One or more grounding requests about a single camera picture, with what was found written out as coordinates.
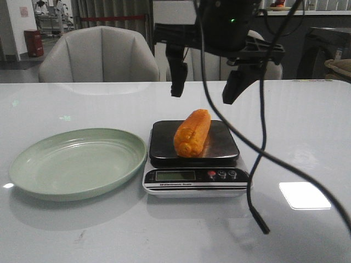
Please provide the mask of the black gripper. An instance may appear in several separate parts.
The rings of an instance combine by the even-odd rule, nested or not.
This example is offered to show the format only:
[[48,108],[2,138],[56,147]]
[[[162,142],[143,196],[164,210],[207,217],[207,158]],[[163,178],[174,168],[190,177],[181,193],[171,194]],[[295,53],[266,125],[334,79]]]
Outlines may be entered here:
[[[154,41],[166,44],[166,57],[171,73],[171,95],[181,97],[188,75],[184,62],[184,48],[203,51],[245,63],[264,59],[278,65],[283,58],[283,47],[249,36],[250,23],[258,14],[260,1],[200,1],[196,7],[196,20],[192,25],[156,23]],[[222,92],[225,104],[233,102],[252,83],[262,76],[255,65],[240,65],[232,70]]]

